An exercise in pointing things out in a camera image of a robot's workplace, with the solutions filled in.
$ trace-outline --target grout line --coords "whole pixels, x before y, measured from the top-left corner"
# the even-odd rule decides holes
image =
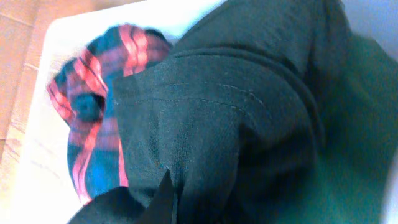
[[[39,68],[36,67],[36,66],[34,66],[34,65],[31,65],[31,64],[29,64],[29,63],[24,63],[24,65],[25,65],[26,67],[33,68],[34,70],[39,71]]]
[[[29,23],[27,23],[27,22],[25,22],[25,21],[22,21],[22,20],[20,20],[20,19],[16,19],[16,18],[14,18],[14,17],[12,17],[12,16],[5,15],[4,13],[1,13],[1,12],[0,12],[0,16],[4,16],[4,17],[6,17],[6,18],[8,18],[8,19],[11,19],[11,20],[13,20],[13,21],[19,22],[19,23],[21,23],[21,24],[24,24],[24,25],[27,25],[27,26],[33,28],[33,24],[29,24]]]

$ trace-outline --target red and blue plaid cloth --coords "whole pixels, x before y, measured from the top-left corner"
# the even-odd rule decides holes
[[[66,63],[48,85],[53,106],[70,127],[68,168],[81,203],[128,185],[112,81],[159,63],[170,48],[156,30],[115,26]]]

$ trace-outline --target white surface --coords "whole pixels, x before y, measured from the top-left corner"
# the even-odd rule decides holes
[[[14,213],[11,214],[15,219],[11,223],[66,223],[81,206],[67,169],[69,130],[53,109],[45,91],[47,82],[62,65],[110,26],[125,22],[157,28],[167,39],[175,42],[196,21],[223,1],[148,0],[59,19],[50,26],[45,38],[27,125]],[[398,60],[398,43],[395,41],[398,37],[398,2],[343,2],[353,30],[374,37]],[[47,150],[41,149],[38,152],[40,145]],[[59,179],[50,174],[42,174],[42,169],[32,166],[32,161],[40,159],[48,161],[47,166],[56,172]]]

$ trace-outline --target clothing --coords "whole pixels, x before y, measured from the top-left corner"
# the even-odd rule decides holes
[[[147,208],[169,170],[172,223],[276,222],[325,147],[318,104],[350,39],[335,0],[229,0],[163,62],[115,79],[125,197]],[[139,218],[103,205],[72,222]]]
[[[114,114],[112,80],[154,66],[171,45],[156,30],[124,24],[64,65],[47,91],[70,127],[68,168],[80,201],[128,186]]]

